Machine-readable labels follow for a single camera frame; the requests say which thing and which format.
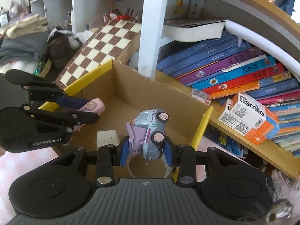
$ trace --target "purple book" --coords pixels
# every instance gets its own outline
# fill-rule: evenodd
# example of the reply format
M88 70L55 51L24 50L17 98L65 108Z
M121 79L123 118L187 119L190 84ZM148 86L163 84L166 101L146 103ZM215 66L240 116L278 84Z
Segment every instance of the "purple book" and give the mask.
M239 52L237 54L234 54L230 57L227 57L221 61L218 61L214 64L211 64L207 67L198 69L194 72L191 72L185 76L180 77L178 80L183 84L190 83L192 81L195 81L196 79L202 78L204 76L213 74L215 72L218 72L224 68L228 68L234 64L238 64L241 62L244 62L246 60L249 60L251 58L260 56L263 54L263 51L258 47L252 47L250 49L247 49L245 51Z

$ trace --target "gray cloth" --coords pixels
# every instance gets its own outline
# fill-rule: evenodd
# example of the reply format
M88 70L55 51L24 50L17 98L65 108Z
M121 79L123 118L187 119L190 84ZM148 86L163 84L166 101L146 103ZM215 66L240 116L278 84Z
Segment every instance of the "gray cloth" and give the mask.
M46 53L49 32L25 35L16 39L4 39L0 48L0 66L7 62L40 61Z

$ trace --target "bag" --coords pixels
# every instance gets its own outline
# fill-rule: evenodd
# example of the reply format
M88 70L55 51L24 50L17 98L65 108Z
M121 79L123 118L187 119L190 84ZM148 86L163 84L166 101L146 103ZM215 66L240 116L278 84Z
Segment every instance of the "bag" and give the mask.
M68 35L55 32L52 37L48 39L47 55L56 68L61 68L67 65L73 56Z
M21 4L19 5L15 1L11 1L9 16L12 19L20 20L29 14L29 7L26 6L25 0L21 0Z
M9 11L5 11L3 7L0 10L0 26L7 25L9 22Z

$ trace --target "cardboard box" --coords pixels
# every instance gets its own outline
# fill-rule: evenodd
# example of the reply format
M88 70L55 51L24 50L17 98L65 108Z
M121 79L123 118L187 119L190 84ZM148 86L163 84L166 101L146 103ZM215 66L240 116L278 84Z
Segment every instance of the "cardboard box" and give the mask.
M278 116L246 93L238 93L232 99L231 114L272 139L280 130Z
M227 99L218 120L256 145L271 139L279 131L278 117L245 93Z
M97 150L98 131L116 130L122 140L128 136L126 122L131 122L140 112L153 108L163 109L169 114L165 132L174 144L197 148L212 112L212 107L178 90L146 79L116 61L100 65L65 91L88 100L100 98L105 104L99 121L83 126L70 141L70 147L84 147L87 151ZM46 103L41 108L54 111L58 105ZM63 151L59 146L55 150ZM137 158L130 169L139 177L162 177L165 174L161 159L146 162L143 158ZM94 171L93 167L89 167L87 177L91 181L95 176ZM116 178L130 177L126 167L115 167L114 174Z

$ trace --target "wooden chessboard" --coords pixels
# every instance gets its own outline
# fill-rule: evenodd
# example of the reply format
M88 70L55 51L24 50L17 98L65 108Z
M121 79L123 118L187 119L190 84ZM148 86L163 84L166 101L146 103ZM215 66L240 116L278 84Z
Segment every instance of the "wooden chessboard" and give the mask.
M109 59L127 63L140 45L141 26L127 20L105 23L68 62L56 84L64 89Z

